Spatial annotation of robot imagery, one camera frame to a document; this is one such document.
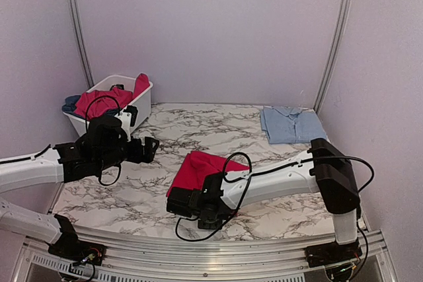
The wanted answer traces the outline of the red t-shirt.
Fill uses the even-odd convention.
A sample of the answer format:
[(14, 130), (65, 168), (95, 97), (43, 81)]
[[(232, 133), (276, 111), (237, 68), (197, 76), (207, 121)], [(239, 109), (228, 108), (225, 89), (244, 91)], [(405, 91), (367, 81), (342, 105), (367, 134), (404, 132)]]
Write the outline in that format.
[(224, 157), (202, 151), (191, 151), (185, 156), (166, 197), (169, 197), (173, 188), (201, 190), (207, 176), (222, 172), (225, 161)]

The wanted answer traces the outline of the light blue button shirt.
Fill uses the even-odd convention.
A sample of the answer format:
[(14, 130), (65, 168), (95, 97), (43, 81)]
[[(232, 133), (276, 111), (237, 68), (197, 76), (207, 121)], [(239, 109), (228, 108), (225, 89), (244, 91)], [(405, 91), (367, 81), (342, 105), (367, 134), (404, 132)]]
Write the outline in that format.
[(271, 145), (327, 139), (323, 125), (313, 110), (287, 106), (263, 107), (260, 111), (260, 124)]

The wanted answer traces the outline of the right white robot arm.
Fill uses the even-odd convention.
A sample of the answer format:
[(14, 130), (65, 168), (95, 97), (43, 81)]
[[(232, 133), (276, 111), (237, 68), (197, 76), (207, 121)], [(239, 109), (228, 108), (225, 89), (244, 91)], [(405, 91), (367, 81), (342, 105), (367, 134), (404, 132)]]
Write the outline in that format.
[(192, 151), (167, 192), (166, 210), (215, 234), (246, 205), (319, 193), (332, 215), (335, 232), (327, 254), (340, 261), (353, 250), (358, 238), (360, 195), (352, 161), (354, 158), (322, 138), (312, 140), (306, 151), (262, 168), (253, 168), (249, 156), (242, 152), (223, 158)]

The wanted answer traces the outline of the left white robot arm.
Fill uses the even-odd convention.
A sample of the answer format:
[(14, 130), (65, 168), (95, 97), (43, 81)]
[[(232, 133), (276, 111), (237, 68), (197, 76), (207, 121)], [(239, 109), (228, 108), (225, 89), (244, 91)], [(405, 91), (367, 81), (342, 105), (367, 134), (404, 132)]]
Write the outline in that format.
[[(48, 146), (39, 153), (1, 162), (1, 192), (40, 184), (66, 184), (121, 168), (123, 162), (150, 163), (159, 141), (132, 138), (129, 125), (102, 116), (90, 121), (86, 132), (74, 143)], [(83, 243), (72, 224), (60, 215), (45, 215), (1, 201), (1, 229), (30, 236), (57, 247), (70, 259), (83, 254)]]

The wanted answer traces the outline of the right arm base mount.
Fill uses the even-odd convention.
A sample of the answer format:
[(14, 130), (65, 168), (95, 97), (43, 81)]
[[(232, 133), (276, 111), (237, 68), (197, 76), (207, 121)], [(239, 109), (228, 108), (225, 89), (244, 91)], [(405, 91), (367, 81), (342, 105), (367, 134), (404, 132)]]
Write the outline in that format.
[(359, 242), (339, 245), (336, 241), (308, 246), (305, 249), (305, 257), (309, 267), (319, 267), (336, 264), (362, 256)]

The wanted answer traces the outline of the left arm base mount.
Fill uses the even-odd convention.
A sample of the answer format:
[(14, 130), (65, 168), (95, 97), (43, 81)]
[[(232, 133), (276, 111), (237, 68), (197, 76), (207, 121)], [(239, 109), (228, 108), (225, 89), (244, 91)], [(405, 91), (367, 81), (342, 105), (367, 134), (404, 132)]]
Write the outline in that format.
[(102, 244), (82, 240), (57, 241), (48, 247), (50, 254), (79, 264), (91, 262), (94, 265), (101, 265), (105, 251), (106, 246)]

